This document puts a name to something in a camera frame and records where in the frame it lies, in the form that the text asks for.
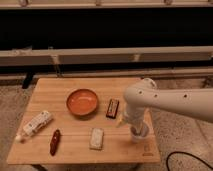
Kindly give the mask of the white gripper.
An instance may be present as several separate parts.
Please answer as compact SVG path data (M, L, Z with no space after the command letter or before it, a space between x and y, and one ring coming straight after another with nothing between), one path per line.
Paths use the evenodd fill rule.
M144 112L144 108L135 108L133 106L127 105L124 112L118 116L117 127L128 124L130 127L133 126L136 129L140 129L142 124L145 123Z

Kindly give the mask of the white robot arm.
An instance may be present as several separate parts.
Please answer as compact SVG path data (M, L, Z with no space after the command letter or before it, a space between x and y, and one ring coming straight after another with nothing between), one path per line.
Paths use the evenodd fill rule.
M124 93L126 108L119 116L118 125L130 124L131 134L140 138L147 134L143 115L146 108L188 116L213 123L213 88L169 89L157 88L150 78L128 86Z

